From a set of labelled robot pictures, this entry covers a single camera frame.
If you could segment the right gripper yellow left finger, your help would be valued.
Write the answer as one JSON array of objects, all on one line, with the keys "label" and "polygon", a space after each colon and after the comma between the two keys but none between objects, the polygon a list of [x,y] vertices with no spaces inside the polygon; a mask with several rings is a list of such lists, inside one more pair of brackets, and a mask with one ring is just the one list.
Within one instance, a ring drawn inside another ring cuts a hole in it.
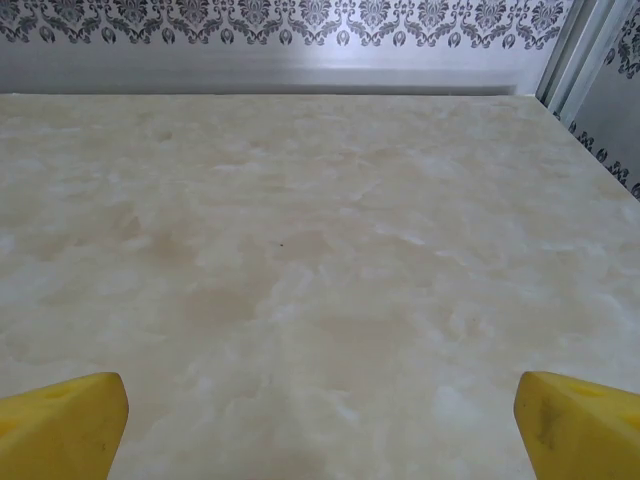
[{"label": "right gripper yellow left finger", "polygon": [[3,479],[105,479],[129,414],[115,372],[1,399]]}]

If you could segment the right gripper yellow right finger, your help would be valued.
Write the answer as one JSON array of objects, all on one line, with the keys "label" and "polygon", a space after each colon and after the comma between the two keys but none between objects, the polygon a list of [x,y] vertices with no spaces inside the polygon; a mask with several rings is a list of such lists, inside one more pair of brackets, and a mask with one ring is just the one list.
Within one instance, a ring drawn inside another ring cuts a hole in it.
[{"label": "right gripper yellow right finger", "polygon": [[524,373],[514,417],[538,479],[637,479],[639,395],[550,372]]}]

